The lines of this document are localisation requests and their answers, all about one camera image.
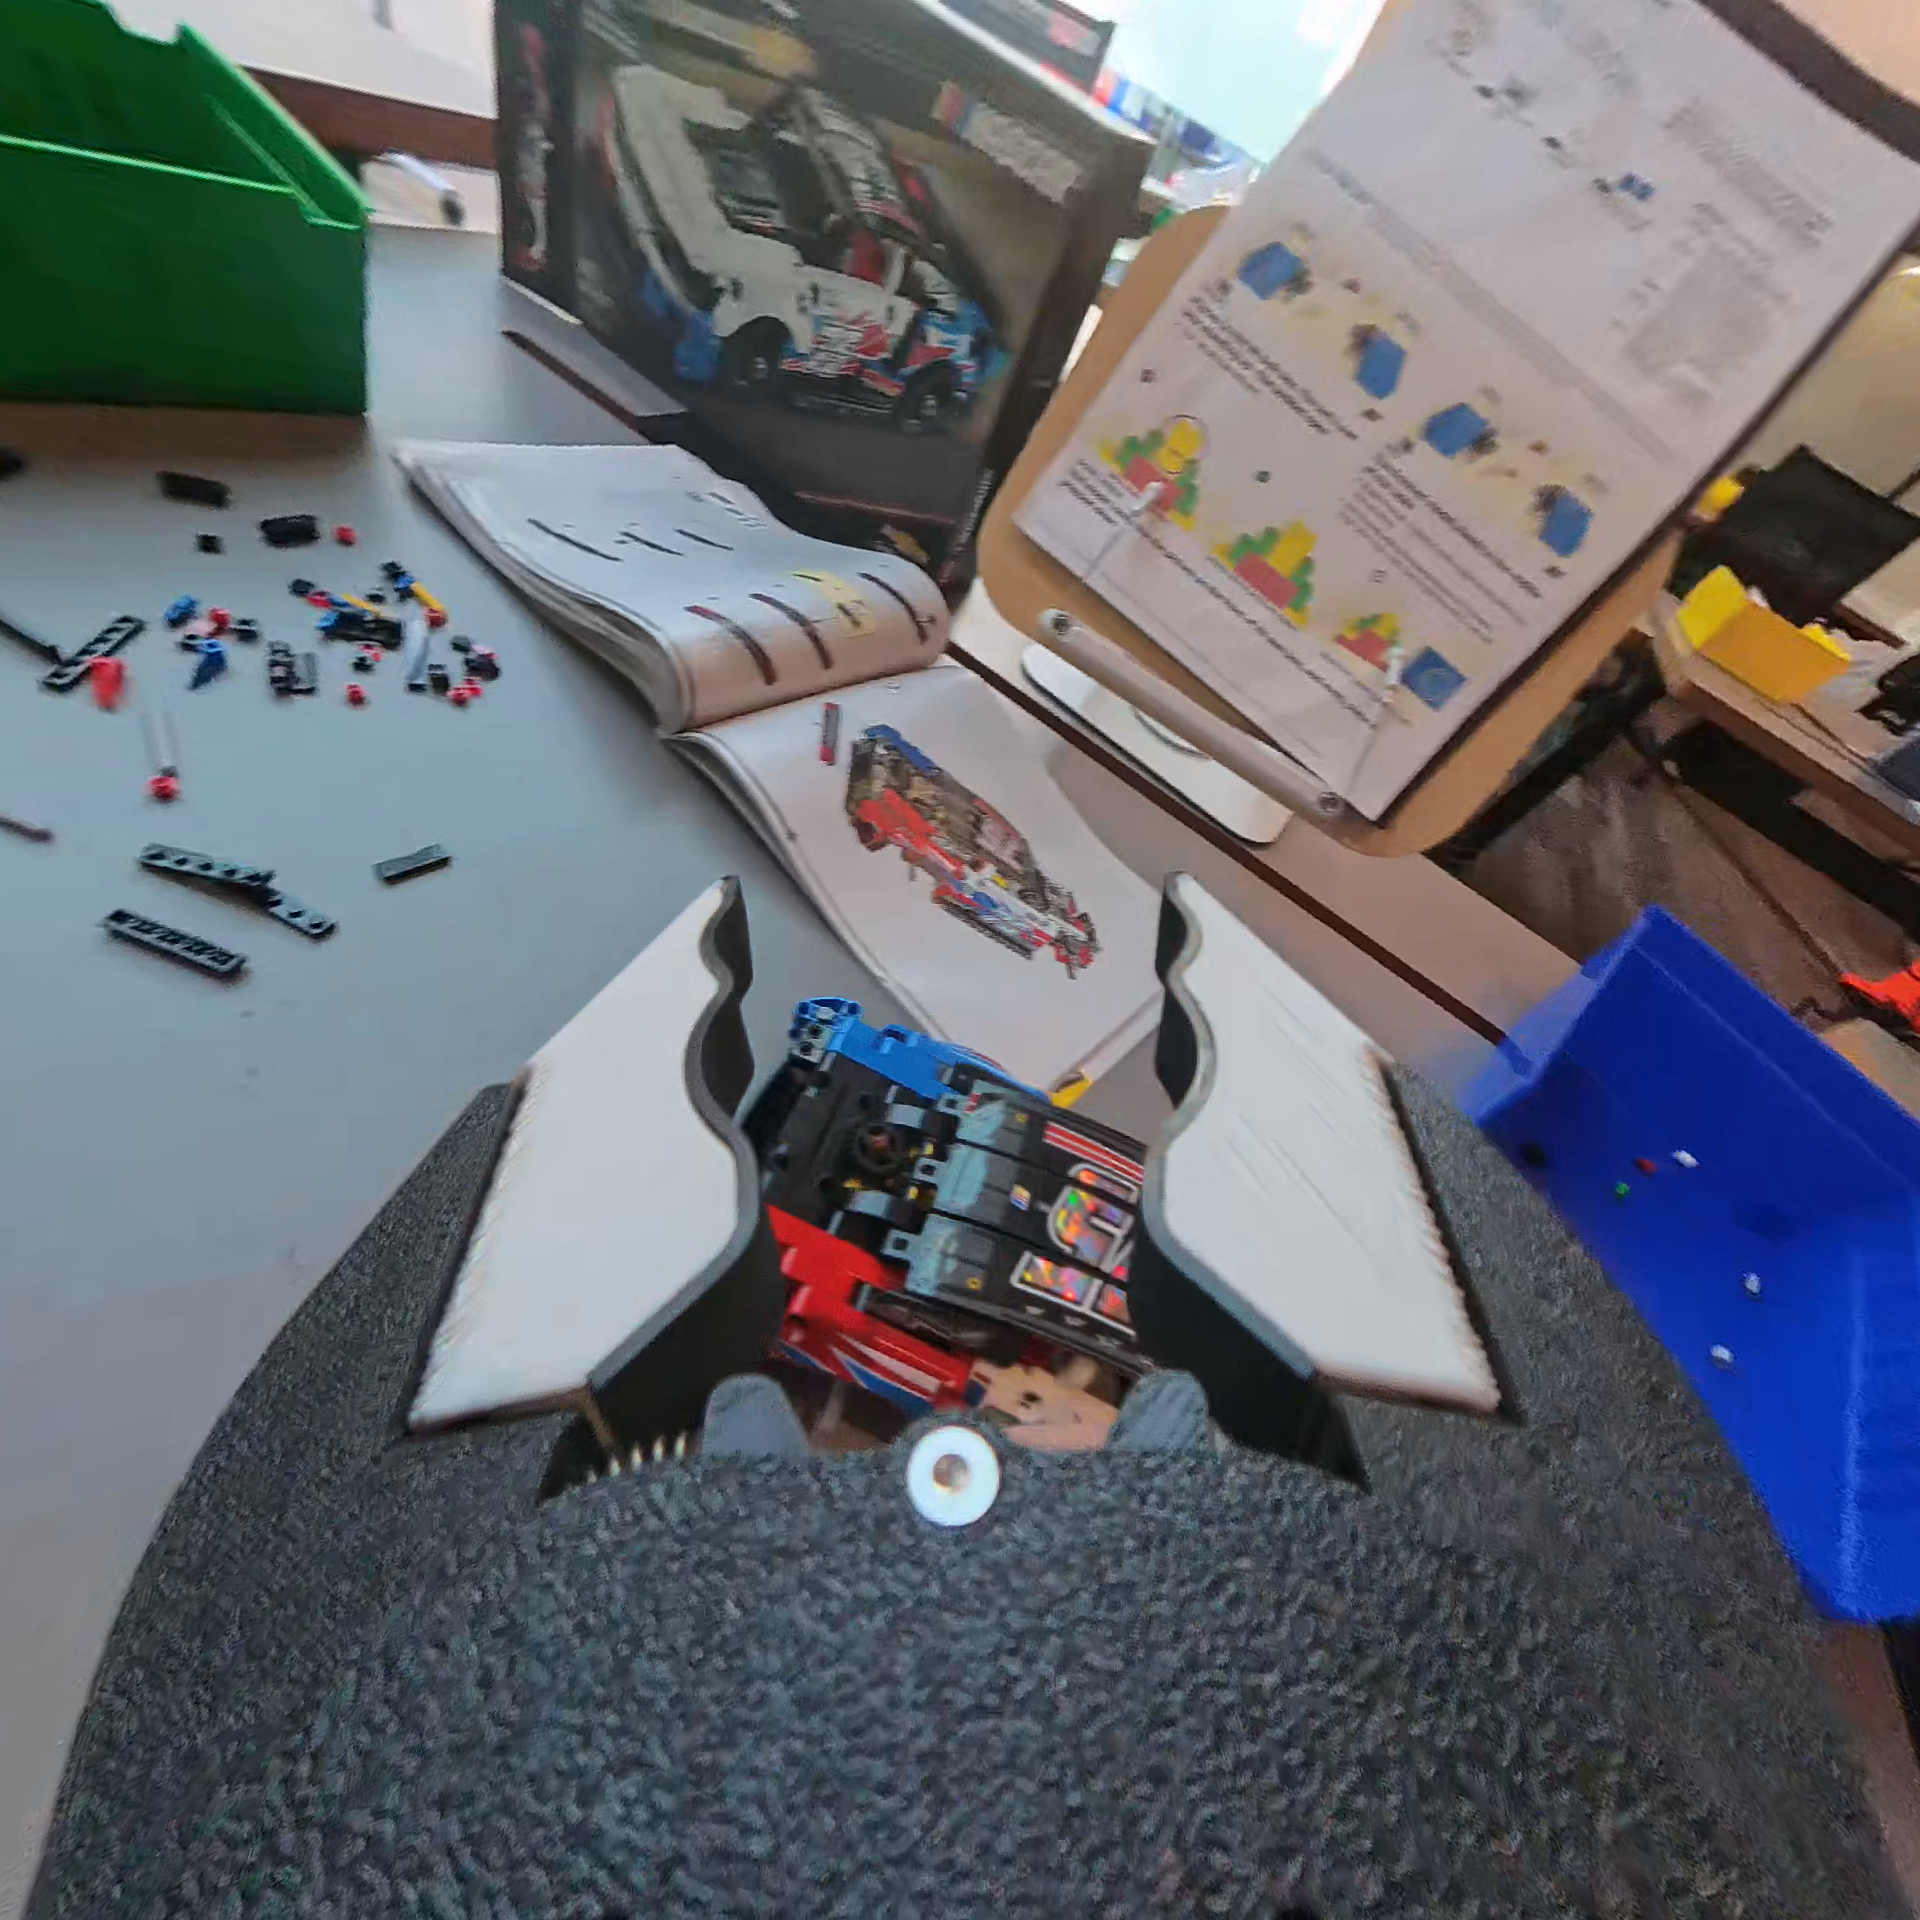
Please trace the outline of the black office chair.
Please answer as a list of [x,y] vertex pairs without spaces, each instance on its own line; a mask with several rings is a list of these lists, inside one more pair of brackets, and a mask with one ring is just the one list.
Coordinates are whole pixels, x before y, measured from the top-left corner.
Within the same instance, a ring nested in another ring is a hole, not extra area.
[[1708,534],[1718,567],[1804,629],[1916,545],[1918,516],[1797,445],[1757,470]]

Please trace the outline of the green plastic bin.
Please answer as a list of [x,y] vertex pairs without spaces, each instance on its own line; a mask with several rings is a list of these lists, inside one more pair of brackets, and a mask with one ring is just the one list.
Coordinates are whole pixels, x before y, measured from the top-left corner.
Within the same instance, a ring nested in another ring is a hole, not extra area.
[[360,415],[368,201],[189,28],[3,4],[6,400]]

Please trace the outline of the long black brick beam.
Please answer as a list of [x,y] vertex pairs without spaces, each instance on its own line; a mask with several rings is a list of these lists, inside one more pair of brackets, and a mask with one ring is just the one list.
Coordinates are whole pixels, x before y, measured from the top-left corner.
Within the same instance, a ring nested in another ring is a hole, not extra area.
[[38,688],[48,693],[69,693],[88,679],[88,669],[101,660],[119,659],[143,630],[148,622],[138,615],[117,615],[88,635],[69,655],[58,659],[40,676]]

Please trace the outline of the blue plastic bin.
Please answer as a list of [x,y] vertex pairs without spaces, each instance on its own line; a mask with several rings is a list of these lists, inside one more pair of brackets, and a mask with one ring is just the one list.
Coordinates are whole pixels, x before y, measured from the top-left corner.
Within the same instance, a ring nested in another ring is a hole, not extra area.
[[1918,1614],[1918,1128],[1646,910],[1463,1111],[1634,1302],[1836,1619]]

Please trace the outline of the toy brick car model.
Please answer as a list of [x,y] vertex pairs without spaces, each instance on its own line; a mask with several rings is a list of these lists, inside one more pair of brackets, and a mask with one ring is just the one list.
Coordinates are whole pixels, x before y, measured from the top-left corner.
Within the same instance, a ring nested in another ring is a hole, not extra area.
[[1128,1305],[1141,1141],[843,996],[795,1004],[740,1124],[782,1256],[776,1359],[908,1419],[981,1407],[992,1368],[1154,1368]]

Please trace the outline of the yellow plastic bin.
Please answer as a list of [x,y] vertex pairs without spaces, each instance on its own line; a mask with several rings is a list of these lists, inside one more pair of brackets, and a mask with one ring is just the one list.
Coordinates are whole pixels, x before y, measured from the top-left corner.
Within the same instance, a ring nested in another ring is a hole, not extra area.
[[1797,627],[1727,567],[1708,572],[1677,601],[1676,624],[1691,653],[1771,703],[1802,703],[1854,664],[1829,629]]

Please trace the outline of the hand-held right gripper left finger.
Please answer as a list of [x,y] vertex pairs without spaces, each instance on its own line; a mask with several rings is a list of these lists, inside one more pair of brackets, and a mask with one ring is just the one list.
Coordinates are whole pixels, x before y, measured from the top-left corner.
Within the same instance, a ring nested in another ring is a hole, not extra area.
[[590,1449],[670,1449],[767,1358],[782,1255],[739,1120],[752,973],[727,876],[518,1070],[423,1336],[411,1437],[550,1414]]

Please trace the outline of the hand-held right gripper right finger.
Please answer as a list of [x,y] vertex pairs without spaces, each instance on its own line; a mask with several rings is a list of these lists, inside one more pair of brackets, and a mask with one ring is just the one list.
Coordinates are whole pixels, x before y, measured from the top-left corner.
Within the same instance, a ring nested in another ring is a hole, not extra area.
[[1360,1407],[1500,1430],[1504,1358],[1392,1055],[1189,873],[1163,879],[1154,971],[1144,1355],[1266,1456],[1360,1456]]

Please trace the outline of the open instruction booklet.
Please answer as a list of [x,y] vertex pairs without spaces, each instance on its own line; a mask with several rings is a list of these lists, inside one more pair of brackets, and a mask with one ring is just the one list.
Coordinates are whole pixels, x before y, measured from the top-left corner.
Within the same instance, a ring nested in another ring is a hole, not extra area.
[[957,662],[941,590],[684,447],[402,439],[400,475],[635,688],[832,935],[939,1040],[1058,1088],[1148,1037],[1158,896]]

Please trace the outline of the toy car set box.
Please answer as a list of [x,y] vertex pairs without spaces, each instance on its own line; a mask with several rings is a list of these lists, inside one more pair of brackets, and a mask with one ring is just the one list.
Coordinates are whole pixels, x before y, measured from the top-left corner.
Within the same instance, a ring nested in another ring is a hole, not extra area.
[[491,6],[501,270],[671,443],[946,590],[1062,379],[1149,139],[978,4]]

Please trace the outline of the pile of small brick pieces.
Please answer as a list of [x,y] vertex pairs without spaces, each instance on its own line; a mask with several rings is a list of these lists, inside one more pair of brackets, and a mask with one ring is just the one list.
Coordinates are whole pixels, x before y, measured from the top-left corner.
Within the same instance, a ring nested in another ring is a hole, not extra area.
[[[443,593],[402,560],[382,560],[356,584],[312,573],[284,583],[284,608],[256,615],[234,608],[228,592],[173,592],[159,627],[192,664],[192,688],[251,672],[274,703],[307,703],[326,693],[344,701],[347,684],[391,676],[404,695],[452,708],[478,703],[501,681],[501,653],[464,630]],[[277,701],[270,695],[264,639],[285,639],[320,655],[320,695]]]

